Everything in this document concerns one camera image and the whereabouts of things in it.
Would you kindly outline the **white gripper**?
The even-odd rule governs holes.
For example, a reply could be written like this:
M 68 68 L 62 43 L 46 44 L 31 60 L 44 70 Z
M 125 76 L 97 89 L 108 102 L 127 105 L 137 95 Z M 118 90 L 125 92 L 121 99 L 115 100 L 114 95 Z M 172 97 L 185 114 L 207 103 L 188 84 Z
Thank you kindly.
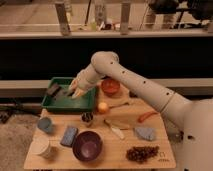
M 93 70 L 83 69 L 71 81 L 68 87 L 68 92 L 74 92 L 72 99 L 83 96 L 86 92 L 92 89 L 98 81 L 98 74 Z

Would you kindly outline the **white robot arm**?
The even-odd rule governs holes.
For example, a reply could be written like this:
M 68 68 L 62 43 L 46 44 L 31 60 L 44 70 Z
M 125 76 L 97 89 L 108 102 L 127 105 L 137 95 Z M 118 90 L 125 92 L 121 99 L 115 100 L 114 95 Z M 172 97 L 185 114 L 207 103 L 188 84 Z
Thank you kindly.
M 183 133 L 180 171 L 213 171 L 213 99 L 192 101 L 119 64 L 112 51 L 98 51 L 71 82 L 72 98 L 86 94 L 109 76 L 143 99 Z

